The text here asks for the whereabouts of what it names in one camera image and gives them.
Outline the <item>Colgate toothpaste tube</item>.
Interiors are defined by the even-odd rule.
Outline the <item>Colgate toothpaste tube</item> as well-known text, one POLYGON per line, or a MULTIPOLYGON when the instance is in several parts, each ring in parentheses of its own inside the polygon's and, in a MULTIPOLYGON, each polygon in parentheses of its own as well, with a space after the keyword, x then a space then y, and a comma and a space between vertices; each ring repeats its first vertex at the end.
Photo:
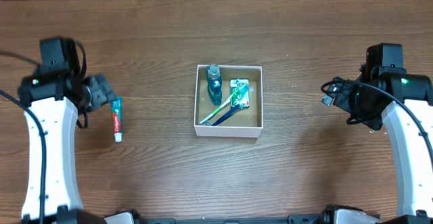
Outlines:
POLYGON ((116 143, 122 141, 122 98, 116 97, 111 102, 112 119, 114 125, 114 140, 116 143))

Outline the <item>teal mouthwash bottle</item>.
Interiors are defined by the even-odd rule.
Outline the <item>teal mouthwash bottle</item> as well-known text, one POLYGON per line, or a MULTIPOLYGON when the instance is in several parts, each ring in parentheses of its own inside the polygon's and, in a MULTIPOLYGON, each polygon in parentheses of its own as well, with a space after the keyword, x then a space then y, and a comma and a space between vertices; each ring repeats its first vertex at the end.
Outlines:
POLYGON ((216 64, 211 64, 206 68, 206 79, 208 95, 211 102, 219 106, 222 100, 222 78, 220 68, 216 64))

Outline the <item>green white toothbrush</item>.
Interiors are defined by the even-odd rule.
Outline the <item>green white toothbrush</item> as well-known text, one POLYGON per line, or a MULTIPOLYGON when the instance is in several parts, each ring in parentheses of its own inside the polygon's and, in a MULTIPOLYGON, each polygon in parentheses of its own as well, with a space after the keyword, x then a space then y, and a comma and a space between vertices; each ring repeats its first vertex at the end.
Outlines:
POLYGON ((205 124, 205 122, 207 120, 210 120, 211 118, 213 118, 215 115, 217 115, 223 108, 225 108, 226 106, 230 105, 231 102, 231 98, 234 96, 235 94, 231 94, 229 95, 229 97, 220 105, 218 106, 213 112, 211 112, 208 116, 206 116, 205 118, 203 118, 199 124, 205 124))

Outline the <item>green soap packet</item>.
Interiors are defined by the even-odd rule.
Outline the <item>green soap packet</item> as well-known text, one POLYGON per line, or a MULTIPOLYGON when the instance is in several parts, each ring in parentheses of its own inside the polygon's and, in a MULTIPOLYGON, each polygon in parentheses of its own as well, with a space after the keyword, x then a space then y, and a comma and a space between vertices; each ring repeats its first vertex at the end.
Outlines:
POLYGON ((232 108, 239 106, 240 109, 250 107, 249 98, 249 80, 248 79, 231 79, 230 80, 231 94, 235 94, 231 98, 230 105, 232 108))

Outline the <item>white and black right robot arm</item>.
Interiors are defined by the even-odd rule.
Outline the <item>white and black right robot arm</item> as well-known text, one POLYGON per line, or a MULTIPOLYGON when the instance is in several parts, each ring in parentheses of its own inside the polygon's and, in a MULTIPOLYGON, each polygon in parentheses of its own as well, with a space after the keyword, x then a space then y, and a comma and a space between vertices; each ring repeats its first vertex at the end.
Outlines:
POLYGON ((432 222, 432 81, 409 74, 400 44, 367 48, 355 80, 334 77, 321 86, 323 104, 349 113, 347 124, 387 130, 397 181, 391 223, 432 222))

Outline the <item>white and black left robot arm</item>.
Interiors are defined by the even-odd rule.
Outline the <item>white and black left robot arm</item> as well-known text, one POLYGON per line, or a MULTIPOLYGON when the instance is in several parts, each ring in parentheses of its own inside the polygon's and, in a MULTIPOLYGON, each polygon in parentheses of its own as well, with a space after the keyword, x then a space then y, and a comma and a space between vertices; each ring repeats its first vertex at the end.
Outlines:
POLYGON ((42 64, 21 80, 18 97, 29 135, 29 176, 23 223, 54 222, 59 210, 83 208, 75 169, 75 131, 92 111, 115 100, 102 74, 87 76, 83 45, 54 37, 39 43, 42 64))

